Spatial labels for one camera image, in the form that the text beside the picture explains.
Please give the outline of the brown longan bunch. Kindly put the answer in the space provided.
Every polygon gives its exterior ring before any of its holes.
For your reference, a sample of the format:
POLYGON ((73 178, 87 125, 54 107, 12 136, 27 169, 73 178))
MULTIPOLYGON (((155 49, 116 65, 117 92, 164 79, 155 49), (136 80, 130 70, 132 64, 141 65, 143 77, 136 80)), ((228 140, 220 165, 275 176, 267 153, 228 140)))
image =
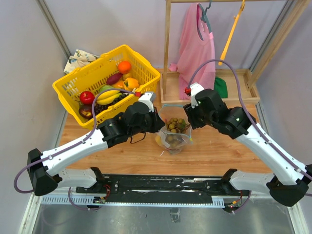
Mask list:
POLYGON ((177 150, 191 143, 189 128, 190 124, 184 118, 171 118, 167 121, 165 142, 170 149, 177 150))

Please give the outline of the clear zip top bag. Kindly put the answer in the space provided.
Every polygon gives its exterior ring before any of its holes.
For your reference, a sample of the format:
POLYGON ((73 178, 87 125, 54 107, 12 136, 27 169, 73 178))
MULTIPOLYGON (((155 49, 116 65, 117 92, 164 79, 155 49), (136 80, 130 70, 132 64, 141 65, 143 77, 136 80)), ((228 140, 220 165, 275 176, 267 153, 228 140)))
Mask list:
POLYGON ((159 116, 165 123, 155 137, 160 147, 170 154, 178 154, 193 143, 192 128, 182 105, 164 104, 159 116))

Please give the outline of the yellow lemon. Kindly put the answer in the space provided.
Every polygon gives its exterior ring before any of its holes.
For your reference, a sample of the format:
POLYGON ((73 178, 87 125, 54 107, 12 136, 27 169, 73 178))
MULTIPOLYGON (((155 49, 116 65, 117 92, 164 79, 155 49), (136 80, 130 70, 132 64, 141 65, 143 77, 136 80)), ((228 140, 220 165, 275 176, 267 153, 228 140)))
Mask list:
POLYGON ((161 137, 156 135, 155 137, 155 141, 158 144, 158 146, 163 147, 162 141, 161 141, 161 137))

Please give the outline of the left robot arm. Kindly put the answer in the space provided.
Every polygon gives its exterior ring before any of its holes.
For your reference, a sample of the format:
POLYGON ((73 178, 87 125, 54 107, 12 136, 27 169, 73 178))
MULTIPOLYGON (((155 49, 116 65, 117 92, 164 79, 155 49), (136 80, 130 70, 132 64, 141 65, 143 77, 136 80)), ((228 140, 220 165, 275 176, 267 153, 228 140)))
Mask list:
POLYGON ((70 186, 101 192, 104 180, 98 169, 67 170, 66 167, 90 154, 124 143, 136 134, 157 133, 164 125, 156 108, 150 110, 138 101, 105 120, 94 131, 65 145, 44 152, 37 148, 29 151, 27 172, 34 194, 47 195, 56 188, 70 186))

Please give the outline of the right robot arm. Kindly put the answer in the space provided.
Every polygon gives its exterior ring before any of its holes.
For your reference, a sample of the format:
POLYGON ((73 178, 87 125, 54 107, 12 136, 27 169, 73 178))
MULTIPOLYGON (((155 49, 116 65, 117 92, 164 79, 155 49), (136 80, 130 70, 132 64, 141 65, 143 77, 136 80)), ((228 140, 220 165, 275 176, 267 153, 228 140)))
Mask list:
POLYGON ((301 200, 312 181, 312 167, 288 154, 242 107, 228 108, 218 92, 195 84, 185 89, 191 103, 184 106, 193 129, 211 126, 249 148, 271 173, 246 173, 229 169, 222 177, 221 190, 232 195, 237 190, 269 194, 280 204, 292 207, 301 200))

